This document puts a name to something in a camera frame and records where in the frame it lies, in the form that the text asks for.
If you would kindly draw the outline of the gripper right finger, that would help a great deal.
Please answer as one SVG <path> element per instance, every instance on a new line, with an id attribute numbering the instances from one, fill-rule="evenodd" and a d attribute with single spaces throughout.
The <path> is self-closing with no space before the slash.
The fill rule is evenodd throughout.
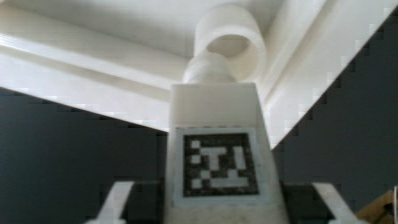
<path id="1" fill-rule="evenodd" d="M 331 183 L 315 183 L 313 187 L 335 215 L 328 224 L 369 224 L 353 212 L 335 185 Z"/>

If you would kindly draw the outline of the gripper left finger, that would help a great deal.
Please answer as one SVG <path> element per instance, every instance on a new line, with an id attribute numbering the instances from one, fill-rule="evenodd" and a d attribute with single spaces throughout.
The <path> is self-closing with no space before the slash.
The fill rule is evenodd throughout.
<path id="1" fill-rule="evenodd" d="M 134 181 L 118 181 L 114 183 L 98 216 L 84 224 L 127 224 L 122 215 L 134 185 Z"/>

